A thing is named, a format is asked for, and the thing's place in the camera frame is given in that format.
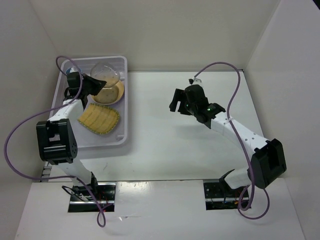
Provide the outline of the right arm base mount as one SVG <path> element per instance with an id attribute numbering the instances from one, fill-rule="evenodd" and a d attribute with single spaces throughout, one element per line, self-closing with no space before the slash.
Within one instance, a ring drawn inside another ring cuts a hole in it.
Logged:
<path id="1" fill-rule="evenodd" d="M 207 211 L 233 210 L 239 205 L 239 197 L 244 187 L 222 190 L 217 180 L 204 181 L 204 198 Z"/>

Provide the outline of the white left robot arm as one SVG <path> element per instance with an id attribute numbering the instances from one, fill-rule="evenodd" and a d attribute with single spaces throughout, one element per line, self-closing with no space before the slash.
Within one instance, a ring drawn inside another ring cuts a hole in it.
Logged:
<path id="1" fill-rule="evenodd" d="M 40 158 L 58 166 L 71 177 L 74 191 L 94 200 L 100 195 L 95 175 L 77 158 L 78 144 L 73 125 L 79 123 L 95 135 L 109 134 L 118 125 L 120 113 L 108 105 L 118 99 L 120 77 L 95 76 L 76 71 L 66 75 L 63 107 L 36 125 Z"/>

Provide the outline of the clear glass dish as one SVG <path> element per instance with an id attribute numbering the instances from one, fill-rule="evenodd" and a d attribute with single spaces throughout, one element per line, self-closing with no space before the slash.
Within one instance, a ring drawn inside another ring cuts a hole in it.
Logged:
<path id="1" fill-rule="evenodd" d="M 100 104 L 111 104 L 118 98 L 119 89 L 117 86 L 105 87 L 93 99 Z"/>
<path id="2" fill-rule="evenodd" d="M 104 88 L 111 88 L 120 81 L 120 73 L 107 62 L 98 62 L 91 71 L 90 76 L 96 80 L 105 81 Z"/>

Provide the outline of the yellow plastic plate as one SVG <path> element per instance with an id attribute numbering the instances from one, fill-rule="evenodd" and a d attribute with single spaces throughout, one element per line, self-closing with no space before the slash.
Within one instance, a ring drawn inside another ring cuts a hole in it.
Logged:
<path id="1" fill-rule="evenodd" d="M 118 81 L 111 87 L 104 87 L 97 95 L 91 95 L 91 98 L 97 104 L 112 105 L 117 103 L 125 92 L 125 86 Z"/>

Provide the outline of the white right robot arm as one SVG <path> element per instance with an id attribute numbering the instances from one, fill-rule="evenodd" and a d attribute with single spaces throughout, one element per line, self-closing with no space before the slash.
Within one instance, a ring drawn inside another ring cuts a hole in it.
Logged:
<path id="1" fill-rule="evenodd" d="M 228 116 L 222 106 L 208 101 L 200 85 L 176 89 L 169 109 L 194 116 L 199 123 L 245 151 L 249 166 L 230 170 L 219 179 L 219 191 L 223 196 L 229 197 L 238 188 L 249 185 L 265 189 L 287 170 L 283 145 L 279 140 L 268 140 Z"/>

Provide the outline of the woven bamboo tray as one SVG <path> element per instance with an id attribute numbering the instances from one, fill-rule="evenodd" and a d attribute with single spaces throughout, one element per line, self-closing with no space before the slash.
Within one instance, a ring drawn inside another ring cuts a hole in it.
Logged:
<path id="1" fill-rule="evenodd" d="M 110 133 L 119 120 L 120 114 L 117 110 L 96 103 L 90 103 L 77 119 L 83 127 L 98 135 Z"/>

